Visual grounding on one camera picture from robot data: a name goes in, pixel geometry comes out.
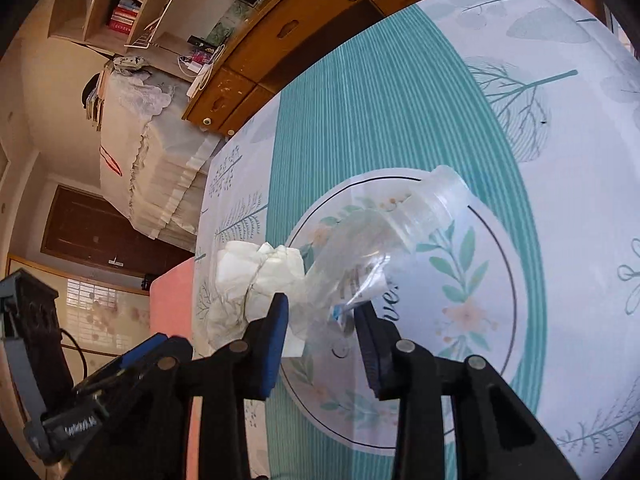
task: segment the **black circle outline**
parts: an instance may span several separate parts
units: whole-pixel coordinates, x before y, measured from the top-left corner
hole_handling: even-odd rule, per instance
[[[291,238],[291,241],[287,245],[287,247],[291,247],[291,244],[296,239],[296,236],[298,236],[298,234],[300,233],[300,230],[304,227],[304,225],[306,224],[307,220],[309,220],[313,216],[313,214],[316,211],[318,211],[318,209],[320,209],[324,204],[326,204],[333,197],[337,196],[338,194],[342,193],[343,191],[345,191],[345,190],[347,190],[347,189],[349,189],[350,187],[353,187],[353,186],[359,186],[360,184],[365,184],[366,182],[373,182],[375,180],[388,180],[388,179],[413,180],[414,182],[420,182],[420,180],[421,180],[420,178],[414,178],[414,177],[410,177],[410,176],[397,176],[397,175],[390,176],[389,175],[389,176],[376,176],[376,177],[368,178],[366,180],[360,180],[358,182],[353,182],[352,184],[349,184],[348,186],[345,186],[345,187],[339,189],[334,194],[332,194],[330,197],[325,199],[321,204],[316,206],[316,208],[311,213],[309,213],[308,216],[306,216],[305,221],[303,221],[302,224],[300,224],[300,227],[298,228],[296,233]],[[502,256],[502,259],[504,260],[504,265],[507,268],[507,273],[509,275],[509,281],[510,281],[510,284],[511,284],[511,297],[512,297],[512,300],[513,300],[513,327],[511,329],[511,342],[509,344],[509,350],[507,352],[507,356],[505,358],[504,365],[502,366],[502,368],[500,370],[500,375],[502,375],[504,373],[504,371],[506,370],[507,364],[509,363],[509,360],[511,358],[511,353],[513,352],[513,345],[514,345],[515,336],[516,336],[516,324],[517,324],[517,320],[518,320],[518,298],[517,298],[517,294],[516,294],[515,283],[513,281],[513,273],[511,272],[511,266],[509,265],[509,261],[507,260],[507,257],[506,257],[506,255],[504,253],[504,249],[500,245],[500,242],[498,241],[498,238],[495,235],[495,233],[491,230],[491,228],[487,225],[486,221],[478,214],[478,212],[475,209],[473,209],[471,206],[467,206],[467,207],[476,216],[476,218],[478,218],[479,221],[482,222],[482,224],[484,225],[486,230],[489,231],[489,234],[494,239],[495,244],[498,246],[498,249],[500,250],[500,255]],[[287,384],[289,385],[289,391],[291,391],[296,396],[296,399],[298,400],[300,405],[313,418],[313,420],[315,420],[318,424],[320,424],[327,431],[329,431],[329,432],[333,433],[334,435],[339,436],[341,439],[346,440],[347,442],[351,442],[352,444],[355,444],[357,446],[368,447],[368,448],[371,448],[371,449],[395,449],[396,448],[395,446],[389,447],[389,446],[373,446],[371,444],[362,444],[361,442],[357,442],[357,441],[351,440],[350,438],[347,438],[347,437],[341,435],[340,433],[337,433],[337,431],[334,431],[331,428],[329,428],[326,424],[324,424],[323,422],[318,420],[318,418],[313,413],[311,413],[311,410],[309,410],[308,407],[305,406],[304,402],[302,402],[302,400],[300,399],[300,397],[296,393],[295,389],[293,389],[293,387],[291,386],[291,382],[289,381],[289,378],[287,377],[287,372],[285,371],[285,369],[282,366],[282,364],[280,364],[280,370],[282,372],[282,375],[283,375],[284,379],[287,381]],[[451,430],[449,430],[449,431],[446,431],[445,435],[451,433],[452,431],[453,431],[453,428]]]

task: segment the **pink surface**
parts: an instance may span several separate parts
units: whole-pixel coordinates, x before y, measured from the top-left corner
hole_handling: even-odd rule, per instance
[[[191,293],[194,258],[181,263],[156,278],[149,290],[150,333],[168,336],[181,335],[191,339]],[[200,406],[195,399],[191,410],[189,444],[187,450],[187,480],[198,478],[198,437],[200,434]]]
[[[150,333],[191,338],[191,288],[194,258],[156,278],[149,291]]]

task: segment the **brown door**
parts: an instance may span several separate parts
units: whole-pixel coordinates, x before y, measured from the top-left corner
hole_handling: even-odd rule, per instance
[[[105,199],[58,186],[40,249],[130,276],[164,274],[193,254],[136,231]]]

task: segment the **teal striped pattern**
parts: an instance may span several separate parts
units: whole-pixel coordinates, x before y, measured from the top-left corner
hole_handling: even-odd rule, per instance
[[[359,34],[282,91],[266,239],[283,244],[309,206],[349,177],[380,168],[432,170],[439,164],[455,168],[491,208],[520,255],[529,324],[512,386],[535,412],[545,361],[546,297],[527,191],[484,95],[449,41],[417,6]],[[359,455],[345,454],[344,446],[308,423],[304,437],[289,433],[291,425],[305,426],[303,415],[281,396],[279,386],[275,400],[267,403],[272,472],[290,470],[292,461],[306,456],[303,449],[312,446],[314,457],[322,457],[330,471],[322,469],[321,460],[300,458],[295,478],[378,478],[352,476],[356,458],[350,457]],[[452,465],[452,450],[447,457]]]

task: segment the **screw head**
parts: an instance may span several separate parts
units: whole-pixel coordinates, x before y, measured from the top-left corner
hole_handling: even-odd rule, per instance
[[[410,354],[415,350],[415,343],[408,339],[401,339],[396,343],[396,348],[405,354]]]
[[[486,361],[479,355],[472,355],[468,362],[474,370],[482,370],[486,366]]]
[[[245,352],[247,348],[249,348],[249,345],[245,341],[242,341],[242,339],[238,339],[236,341],[233,341],[229,345],[229,350],[231,350],[232,352],[234,352],[236,354]]]
[[[164,371],[171,370],[171,368],[173,368],[177,362],[178,361],[175,359],[175,357],[165,356],[160,358],[160,360],[158,361],[158,368]]]

